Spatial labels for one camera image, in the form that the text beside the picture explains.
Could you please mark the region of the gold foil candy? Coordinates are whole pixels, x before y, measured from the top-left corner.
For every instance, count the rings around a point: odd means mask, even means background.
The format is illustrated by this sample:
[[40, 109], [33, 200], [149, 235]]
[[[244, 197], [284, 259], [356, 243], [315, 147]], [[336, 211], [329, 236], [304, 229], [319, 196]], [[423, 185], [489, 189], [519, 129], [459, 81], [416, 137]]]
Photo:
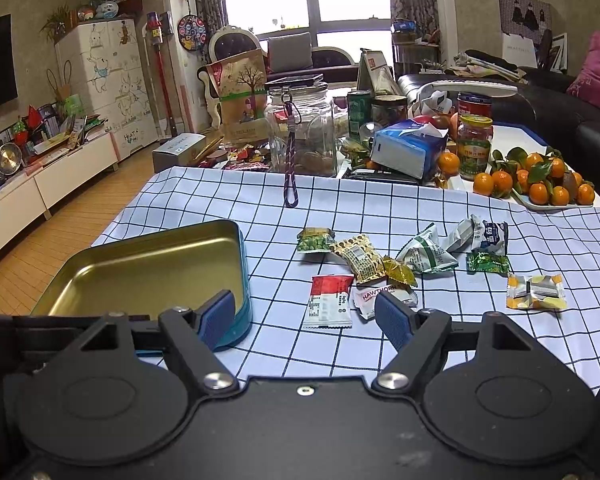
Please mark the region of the gold foil candy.
[[389, 256], [385, 256], [382, 258], [382, 265], [384, 266], [385, 274], [389, 281], [408, 287], [417, 286], [414, 272], [406, 264], [400, 263], [400, 261]]

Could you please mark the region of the beige patterned snack packet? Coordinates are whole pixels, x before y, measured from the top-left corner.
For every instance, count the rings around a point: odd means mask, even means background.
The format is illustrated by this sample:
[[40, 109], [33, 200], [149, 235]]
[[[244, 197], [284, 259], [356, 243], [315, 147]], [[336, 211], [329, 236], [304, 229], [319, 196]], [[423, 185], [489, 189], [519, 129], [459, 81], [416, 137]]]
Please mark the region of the beige patterned snack packet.
[[330, 250], [347, 263], [359, 285], [376, 282], [386, 276], [382, 257], [366, 235], [358, 234], [340, 240], [331, 244]]

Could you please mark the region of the white cartoon drawer cabinet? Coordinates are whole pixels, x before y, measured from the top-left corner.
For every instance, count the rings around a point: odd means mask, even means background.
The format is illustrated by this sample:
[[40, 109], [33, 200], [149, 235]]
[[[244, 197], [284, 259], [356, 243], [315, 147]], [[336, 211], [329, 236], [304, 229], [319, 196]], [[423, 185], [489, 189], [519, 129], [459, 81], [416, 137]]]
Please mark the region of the white cartoon drawer cabinet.
[[105, 121], [119, 160], [157, 141], [133, 21], [79, 24], [55, 53], [59, 68], [71, 68], [70, 86], [84, 110]]

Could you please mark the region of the gold teal metal tin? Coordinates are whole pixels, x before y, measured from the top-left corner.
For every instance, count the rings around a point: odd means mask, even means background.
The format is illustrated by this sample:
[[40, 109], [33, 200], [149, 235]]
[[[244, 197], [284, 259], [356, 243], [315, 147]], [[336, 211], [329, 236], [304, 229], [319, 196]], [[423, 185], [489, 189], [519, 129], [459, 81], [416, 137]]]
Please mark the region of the gold teal metal tin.
[[218, 346], [242, 341], [252, 322], [247, 255], [239, 226], [215, 220], [87, 248], [56, 273], [34, 316], [97, 316], [110, 311], [146, 314], [196, 310], [227, 289], [235, 316]]

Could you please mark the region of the kraft paper tree bag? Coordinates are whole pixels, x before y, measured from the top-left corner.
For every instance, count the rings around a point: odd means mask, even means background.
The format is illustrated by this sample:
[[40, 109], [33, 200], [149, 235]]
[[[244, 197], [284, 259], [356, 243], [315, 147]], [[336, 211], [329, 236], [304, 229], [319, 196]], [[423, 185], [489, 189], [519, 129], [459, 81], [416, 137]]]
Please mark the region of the kraft paper tree bag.
[[261, 48], [223, 58], [206, 66], [220, 106], [220, 131], [229, 144], [268, 140], [266, 69]]

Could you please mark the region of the red white snack packet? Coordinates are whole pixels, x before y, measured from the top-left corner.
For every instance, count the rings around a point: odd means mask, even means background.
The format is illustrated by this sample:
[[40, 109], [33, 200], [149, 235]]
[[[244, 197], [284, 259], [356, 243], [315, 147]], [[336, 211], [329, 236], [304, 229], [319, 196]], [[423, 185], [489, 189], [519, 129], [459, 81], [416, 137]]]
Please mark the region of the red white snack packet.
[[314, 276], [302, 327], [350, 328], [349, 294], [353, 280], [352, 275]]

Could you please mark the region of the dark green foil candy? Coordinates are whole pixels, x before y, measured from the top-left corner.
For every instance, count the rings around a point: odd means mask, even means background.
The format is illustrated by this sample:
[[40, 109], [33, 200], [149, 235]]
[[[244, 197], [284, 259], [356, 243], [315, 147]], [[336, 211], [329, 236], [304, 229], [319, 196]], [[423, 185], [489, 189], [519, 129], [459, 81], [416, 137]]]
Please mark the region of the dark green foil candy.
[[493, 252], [471, 252], [467, 255], [467, 272], [471, 274], [484, 272], [507, 276], [510, 264], [506, 255]]

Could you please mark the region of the tray of mandarins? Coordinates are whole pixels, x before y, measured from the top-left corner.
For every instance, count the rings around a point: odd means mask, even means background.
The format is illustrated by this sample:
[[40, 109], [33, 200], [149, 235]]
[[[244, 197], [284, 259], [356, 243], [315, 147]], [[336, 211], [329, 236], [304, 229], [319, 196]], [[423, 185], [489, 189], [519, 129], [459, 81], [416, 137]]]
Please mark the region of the tray of mandarins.
[[493, 198], [513, 197], [531, 210], [593, 206], [594, 184], [572, 170], [560, 151], [527, 152], [521, 146], [506, 154], [493, 150], [486, 168], [472, 176], [472, 192]]

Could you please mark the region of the white green crinkled packet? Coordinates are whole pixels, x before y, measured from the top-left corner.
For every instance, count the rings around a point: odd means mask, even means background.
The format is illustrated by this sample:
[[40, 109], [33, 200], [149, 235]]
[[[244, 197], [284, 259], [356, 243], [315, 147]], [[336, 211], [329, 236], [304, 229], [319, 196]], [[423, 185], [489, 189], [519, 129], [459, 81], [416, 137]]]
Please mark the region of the white green crinkled packet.
[[406, 243], [396, 260], [419, 275], [441, 274], [458, 267], [458, 261], [442, 247], [434, 223]]

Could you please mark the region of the pale green bar packet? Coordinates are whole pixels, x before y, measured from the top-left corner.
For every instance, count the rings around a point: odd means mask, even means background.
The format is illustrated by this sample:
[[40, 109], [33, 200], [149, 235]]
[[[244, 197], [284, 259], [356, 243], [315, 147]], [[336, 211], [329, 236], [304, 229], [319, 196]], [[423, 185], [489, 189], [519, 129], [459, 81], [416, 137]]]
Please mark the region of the pale green bar packet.
[[441, 242], [441, 246], [447, 252], [458, 252], [474, 236], [474, 220], [471, 217], [461, 221], [450, 234]]

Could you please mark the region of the blue white snack packet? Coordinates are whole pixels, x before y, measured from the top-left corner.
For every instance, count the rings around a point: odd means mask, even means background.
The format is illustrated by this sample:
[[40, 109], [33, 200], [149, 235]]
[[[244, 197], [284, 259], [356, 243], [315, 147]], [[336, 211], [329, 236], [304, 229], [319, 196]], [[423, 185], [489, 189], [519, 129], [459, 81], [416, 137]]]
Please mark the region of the blue white snack packet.
[[492, 222], [481, 220], [476, 216], [471, 217], [472, 222], [472, 252], [486, 252], [487, 254], [506, 256], [509, 239], [507, 222]]

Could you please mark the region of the pile of red candy wrappers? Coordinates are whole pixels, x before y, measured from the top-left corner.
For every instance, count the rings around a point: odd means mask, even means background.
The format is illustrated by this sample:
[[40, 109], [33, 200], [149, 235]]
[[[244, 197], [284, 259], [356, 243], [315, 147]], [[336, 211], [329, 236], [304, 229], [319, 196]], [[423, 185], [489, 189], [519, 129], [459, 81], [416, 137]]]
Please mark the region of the pile of red candy wrappers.
[[270, 146], [268, 142], [244, 145], [221, 144], [204, 156], [198, 166], [211, 169], [267, 172], [271, 168]]

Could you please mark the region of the metal bowl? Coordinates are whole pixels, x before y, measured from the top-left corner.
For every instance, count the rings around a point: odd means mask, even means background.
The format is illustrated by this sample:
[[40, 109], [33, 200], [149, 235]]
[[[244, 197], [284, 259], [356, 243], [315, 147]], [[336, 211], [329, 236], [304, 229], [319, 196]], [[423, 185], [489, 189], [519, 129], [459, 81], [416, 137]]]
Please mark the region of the metal bowl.
[[5, 143], [0, 147], [0, 175], [10, 177], [16, 174], [23, 163], [20, 147], [12, 142]]

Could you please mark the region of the green pea snack packet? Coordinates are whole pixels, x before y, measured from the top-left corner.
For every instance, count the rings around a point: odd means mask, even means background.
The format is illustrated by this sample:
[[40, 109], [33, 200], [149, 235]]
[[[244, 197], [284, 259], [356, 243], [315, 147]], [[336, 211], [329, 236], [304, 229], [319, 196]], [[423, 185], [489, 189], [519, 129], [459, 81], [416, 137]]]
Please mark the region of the green pea snack packet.
[[329, 228], [305, 228], [297, 235], [297, 252], [328, 254], [335, 244], [335, 233]]

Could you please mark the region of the yellow silver snack packet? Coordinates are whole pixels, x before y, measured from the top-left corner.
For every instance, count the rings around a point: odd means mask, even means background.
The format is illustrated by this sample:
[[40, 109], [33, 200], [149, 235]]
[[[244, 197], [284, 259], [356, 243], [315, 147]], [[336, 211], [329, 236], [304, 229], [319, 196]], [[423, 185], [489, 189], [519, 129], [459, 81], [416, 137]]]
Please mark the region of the yellow silver snack packet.
[[512, 310], [565, 310], [567, 301], [562, 276], [509, 274], [506, 307]]

